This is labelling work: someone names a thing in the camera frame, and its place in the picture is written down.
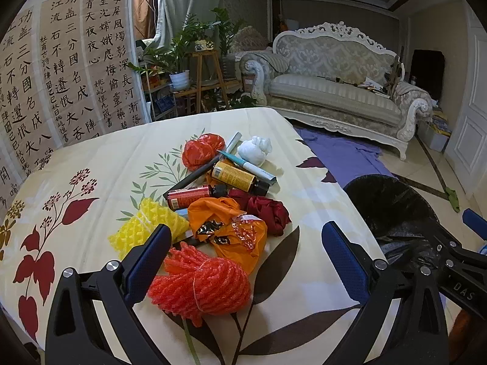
red cloth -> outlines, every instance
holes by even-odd
[[[247,211],[247,214],[264,220],[269,235],[282,236],[284,228],[291,222],[287,208],[278,200],[268,199],[264,196],[252,196],[240,189],[230,190],[228,197],[235,199],[240,208]]]

papers on sofa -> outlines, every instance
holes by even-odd
[[[382,90],[383,86],[381,84],[378,84],[377,82],[371,80],[369,77],[366,77],[365,81],[362,82],[360,85],[358,85],[358,87],[373,87],[377,90]]]

black trash bin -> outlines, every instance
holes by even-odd
[[[414,273],[421,266],[438,269],[440,256],[421,226],[441,229],[428,202],[413,188],[380,174],[351,181],[345,192],[354,203],[390,265]]]

red plastic bag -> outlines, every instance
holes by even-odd
[[[191,140],[184,145],[183,164],[189,171],[208,163],[216,156],[217,150],[225,148],[225,140],[217,134],[202,134],[198,140]]]

yellow foam net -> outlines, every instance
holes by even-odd
[[[123,224],[115,235],[109,236],[108,241],[118,251],[119,258],[123,259],[132,247],[144,244],[159,224],[171,229],[173,241],[189,229],[186,219],[146,197],[140,203],[139,212]]]

